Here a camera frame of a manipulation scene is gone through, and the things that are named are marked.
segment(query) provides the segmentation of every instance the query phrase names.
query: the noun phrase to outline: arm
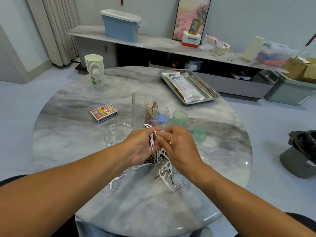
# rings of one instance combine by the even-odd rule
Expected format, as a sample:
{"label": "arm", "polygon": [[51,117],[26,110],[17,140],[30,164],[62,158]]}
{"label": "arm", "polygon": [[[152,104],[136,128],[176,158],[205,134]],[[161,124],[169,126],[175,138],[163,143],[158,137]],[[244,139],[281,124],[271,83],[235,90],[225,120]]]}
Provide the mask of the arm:
{"label": "arm", "polygon": [[153,131],[132,131],[115,146],[2,186],[0,236],[52,235],[112,179],[161,149],[149,150]]}
{"label": "arm", "polygon": [[185,128],[173,125],[157,135],[176,169],[203,191],[241,236],[316,236],[309,228],[205,164]]}

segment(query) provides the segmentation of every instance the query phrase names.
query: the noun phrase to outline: hand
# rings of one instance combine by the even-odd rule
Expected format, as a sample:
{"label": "hand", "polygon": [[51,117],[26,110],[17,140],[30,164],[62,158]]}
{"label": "hand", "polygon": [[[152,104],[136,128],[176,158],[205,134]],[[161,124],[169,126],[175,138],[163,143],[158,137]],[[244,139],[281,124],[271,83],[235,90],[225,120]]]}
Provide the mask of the hand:
{"label": "hand", "polygon": [[172,125],[165,132],[157,131],[156,140],[177,171],[188,179],[193,170],[204,164],[191,134],[184,127]]}
{"label": "hand", "polygon": [[155,140],[155,146],[153,150],[150,148],[150,135],[156,131],[161,131],[160,127],[151,127],[148,129],[135,130],[130,133],[123,143],[125,148],[128,149],[130,155],[128,156],[128,162],[130,166],[136,166],[143,163],[150,155],[162,149],[160,144]]}

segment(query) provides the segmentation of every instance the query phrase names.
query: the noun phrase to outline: stack of paper cups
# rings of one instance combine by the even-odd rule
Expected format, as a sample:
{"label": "stack of paper cups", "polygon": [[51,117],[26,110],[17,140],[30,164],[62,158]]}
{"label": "stack of paper cups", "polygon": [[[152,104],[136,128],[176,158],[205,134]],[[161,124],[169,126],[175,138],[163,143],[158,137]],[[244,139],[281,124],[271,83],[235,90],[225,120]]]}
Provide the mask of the stack of paper cups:
{"label": "stack of paper cups", "polygon": [[84,57],[88,72],[91,77],[92,85],[96,88],[104,87],[104,65],[103,57],[100,55],[86,55]]}

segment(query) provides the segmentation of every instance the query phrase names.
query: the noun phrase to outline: green plastic cup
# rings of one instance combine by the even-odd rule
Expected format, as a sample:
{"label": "green plastic cup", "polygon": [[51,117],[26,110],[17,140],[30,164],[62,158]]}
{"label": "green plastic cup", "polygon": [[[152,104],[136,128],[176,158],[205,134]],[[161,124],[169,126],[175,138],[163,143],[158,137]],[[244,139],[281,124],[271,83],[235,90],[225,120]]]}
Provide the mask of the green plastic cup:
{"label": "green plastic cup", "polygon": [[174,111],[170,121],[170,126],[178,124],[179,126],[184,126],[188,120],[188,115],[183,111]]}
{"label": "green plastic cup", "polygon": [[190,131],[190,133],[196,144],[202,143],[207,137],[207,133],[202,127],[195,127],[192,131]]}

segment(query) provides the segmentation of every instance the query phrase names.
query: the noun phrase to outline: framed picture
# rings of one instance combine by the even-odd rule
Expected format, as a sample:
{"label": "framed picture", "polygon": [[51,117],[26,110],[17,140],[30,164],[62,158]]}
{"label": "framed picture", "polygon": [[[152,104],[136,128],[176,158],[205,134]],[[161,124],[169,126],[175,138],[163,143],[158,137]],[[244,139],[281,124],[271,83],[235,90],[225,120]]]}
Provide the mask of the framed picture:
{"label": "framed picture", "polygon": [[179,0],[173,40],[181,41],[183,32],[189,31],[192,20],[198,18],[202,25],[198,33],[202,36],[211,0]]}

